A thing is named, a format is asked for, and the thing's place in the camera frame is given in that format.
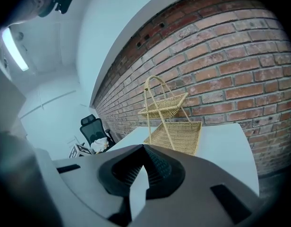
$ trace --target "black office chair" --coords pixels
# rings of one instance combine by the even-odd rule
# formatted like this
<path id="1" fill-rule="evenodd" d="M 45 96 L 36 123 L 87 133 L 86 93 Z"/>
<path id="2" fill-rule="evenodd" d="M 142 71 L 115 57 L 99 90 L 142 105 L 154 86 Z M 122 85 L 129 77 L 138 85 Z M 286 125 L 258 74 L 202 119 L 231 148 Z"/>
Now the black office chair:
<path id="1" fill-rule="evenodd" d="M 110 129 L 106 129 L 106 131 L 104 131 L 102 120 L 96 119 L 93 114 L 89 115 L 86 118 L 83 118 L 80 123 L 80 132 L 82 132 L 83 136 L 87 139 L 90 146 L 95 140 L 104 137 L 107 137 L 109 142 L 109 147 L 105 149 L 104 152 L 116 144 L 111 135 Z"/>

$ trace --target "fluorescent light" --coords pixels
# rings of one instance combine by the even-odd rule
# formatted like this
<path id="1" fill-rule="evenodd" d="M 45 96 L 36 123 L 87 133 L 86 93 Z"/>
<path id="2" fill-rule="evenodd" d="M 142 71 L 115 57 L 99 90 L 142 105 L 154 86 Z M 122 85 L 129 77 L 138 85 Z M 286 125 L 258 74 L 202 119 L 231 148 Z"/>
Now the fluorescent light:
<path id="1" fill-rule="evenodd" d="M 5 43 L 5 46 L 7 47 L 7 50 L 9 51 L 17 65 L 20 67 L 20 69 L 22 69 L 22 71 L 28 70 L 29 67 L 27 66 L 26 62 L 24 61 L 23 57 L 18 51 L 9 28 L 6 28 L 4 30 L 2 38 Z"/>

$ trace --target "table top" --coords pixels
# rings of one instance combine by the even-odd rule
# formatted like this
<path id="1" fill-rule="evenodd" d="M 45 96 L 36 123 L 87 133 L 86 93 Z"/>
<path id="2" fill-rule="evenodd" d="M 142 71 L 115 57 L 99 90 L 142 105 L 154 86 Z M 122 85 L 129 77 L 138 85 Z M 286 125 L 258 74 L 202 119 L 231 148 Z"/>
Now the table top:
<path id="1" fill-rule="evenodd" d="M 148 136 L 148 127 L 138 127 L 108 151 L 143 144 Z M 196 156 L 215 163 L 259 196 L 255 160 L 238 123 L 203 126 Z"/>

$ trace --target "two-tier wicker basket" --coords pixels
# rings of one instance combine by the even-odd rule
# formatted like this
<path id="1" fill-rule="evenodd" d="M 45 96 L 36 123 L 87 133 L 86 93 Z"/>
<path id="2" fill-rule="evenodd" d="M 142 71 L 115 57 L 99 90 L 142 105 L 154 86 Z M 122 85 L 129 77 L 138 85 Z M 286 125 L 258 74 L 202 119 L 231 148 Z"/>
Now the two-tier wicker basket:
<path id="1" fill-rule="evenodd" d="M 150 89 L 150 79 L 159 80 L 163 90 L 164 99 L 159 101 L 156 101 L 154 99 L 153 93 Z M 166 97 L 163 88 L 164 86 L 166 86 L 167 89 L 170 91 L 172 97 Z M 146 96 L 147 91 L 149 92 L 153 100 L 153 103 L 149 106 Z M 150 76 L 145 81 L 144 94 L 145 108 L 141 110 L 138 114 L 143 115 L 147 118 L 149 137 L 145 139 L 145 144 L 169 148 L 194 156 L 198 147 L 202 122 L 191 122 L 181 106 L 184 99 L 188 96 L 188 93 L 175 96 L 163 80 L 161 80 L 157 76 Z M 188 122 L 166 122 L 165 119 L 171 119 L 171 117 L 173 117 L 180 108 L 183 110 L 186 118 L 188 119 Z M 153 133 L 151 133 L 150 118 L 161 118 L 162 120 L 162 123 Z"/>

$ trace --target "white cloth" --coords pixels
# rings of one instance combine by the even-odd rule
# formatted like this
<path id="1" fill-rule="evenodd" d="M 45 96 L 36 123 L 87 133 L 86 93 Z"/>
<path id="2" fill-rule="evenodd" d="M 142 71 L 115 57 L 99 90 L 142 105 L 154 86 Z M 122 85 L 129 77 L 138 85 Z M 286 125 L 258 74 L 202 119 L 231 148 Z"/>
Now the white cloth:
<path id="1" fill-rule="evenodd" d="M 95 140 L 91 144 L 91 148 L 95 151 L 95 153 L 103 152 L 108 146 L 109 146 L 109 142 L 108 142 L 108 139 L 106 137 Z"/>

